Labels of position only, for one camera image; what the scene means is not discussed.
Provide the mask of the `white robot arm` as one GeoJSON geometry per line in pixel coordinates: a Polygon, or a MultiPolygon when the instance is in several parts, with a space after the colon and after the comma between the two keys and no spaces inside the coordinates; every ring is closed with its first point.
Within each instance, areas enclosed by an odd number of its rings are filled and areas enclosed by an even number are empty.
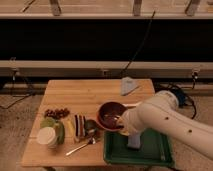
{"type": "Polygon", "coordinates": [[[213,160],[213,126],[192,120],[177,112],[179,100],[170,91],[154,96],[127,109],[119,119],[127,135],[152,128],[190,146],[213,160]]]}

